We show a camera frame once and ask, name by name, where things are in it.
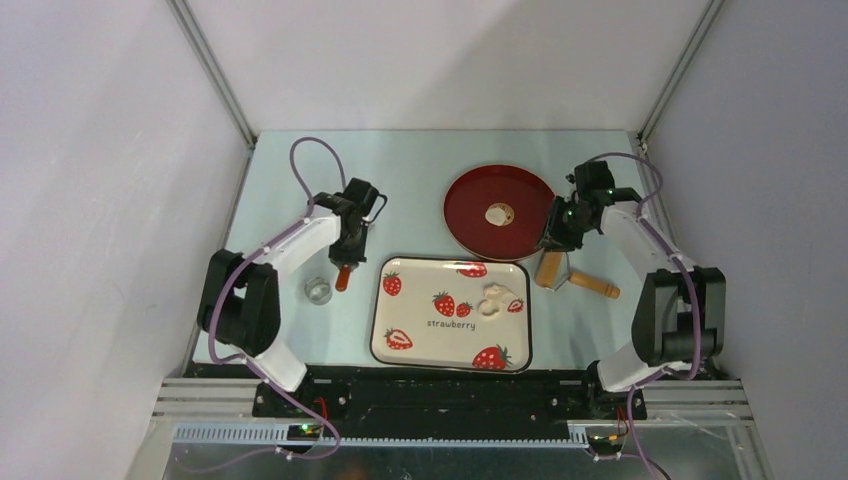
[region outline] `strawberry tray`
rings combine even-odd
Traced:
[[[529,282],[511,263],[391,258],[380,272],[371,354],[391,365],[524,370],[533,357]]]

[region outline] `wooden rolling pin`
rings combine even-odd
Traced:
[[[542,254],[542,262],[539,264],[539,269],[536,271],[536,285],[542,288],[555,288],[559,267],[562,263],[563,252],[545,252]],[[599,280],[585,273],[569,270],[567,272],[568,281],[579,285],[583,288],[588,288],[594,292],[600,293],[609,298],[618,298],[621,295],[621,290],[615,285]]]

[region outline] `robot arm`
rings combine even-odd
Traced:
[[[306,375],[306,365],[289,348],[280,329],[279,284],[309,258],[330,247],[330,261],[339,268],[336,289],[344,291],[353,271],[366,261],[368,215],[380,194],[370,183],[351,179],[344,192],[319,193],[315,204],[329,209],[327,216],[305,218],[303,225],[268,251],[265,263],[251,263],[237,279],[227,298],[215,339],[249,357],[269,380],[294,391]],[[197,322],[209,332],[212,312],[226,279],[244,262],[241,254],[220,250],[209,262]],[[244,289],[243,296],[236,294]]]
[[[578,166],[569,181],[570,198],[557,197],[540,246],[573,251],[583,234],[597,230],[624,253],[639,278],[642,293],[631,326],[631,342],[597,364],[604,391],[623,392],[661,369],[679,370],[721,352],[724,338],[725,280],[716,268],[701,268],[665,236],[646,214],[632,188],[616,188],[606,162]],[[690,298],[682,265],[695,285]],[[695,332],[692,302],[700,307],[700,356],[693,359]]]

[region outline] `orange handle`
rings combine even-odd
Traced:
[[[350,281],[350,272],[350,265],[339,267],[339,276],[336,278],[336,291],[344,292],[347,290],[347,282]]]
[[[598,292],[609,298],[618,298],[621,294],[621,290],[615,285],[573,270],[571,271],[571,275],[568,276],[568,281],[583,288],[588,288],[589,290]]]
[[[562,263],[563,252],[544,252],[539,269],[536,270],[536,285],[542,288],[553,288]]]

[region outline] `strawberry print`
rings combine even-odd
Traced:
[[[509,361],[506,347],[501,348],[500,345],[495,345],[494,347],[484,348],[478,353],[474,357],[474,361],[471,362],[471,366],[484,370],[503,370],[512,366],[512,362]]]
[[[509,306],[506,307],[506,311],[510,313],[518,313],[524,310],[524,300],[517,299],[509,302]]]
[[[390,328],[386,330],[386,345],[392,350],[406,350],[412,348],[412,339],[403,330]]]
[[[397,272],[390,272],[383,275],[383,290],[385,290],[389,295],[393,297],[396,296],[400,293],[402,286],[403,283],[401,283]]]
[[[433,305],[442,315],[452,317],[456,304],[453,302],[453,297],[448,295],[448,292],[441,292],[438,295],[433,295]]]
[[[456,262],[455,265],[460,265],[462,268],[458,268],[456,271],[461,275],[465,275],[469,278],[480,278],[485,277],[489,270],[486,269],[486,265],[481,262]]]
[[[473,309],[474,308],[468,302],[460,303],[459,306],[456,307],[456,316],[459,318],[467,317]]]

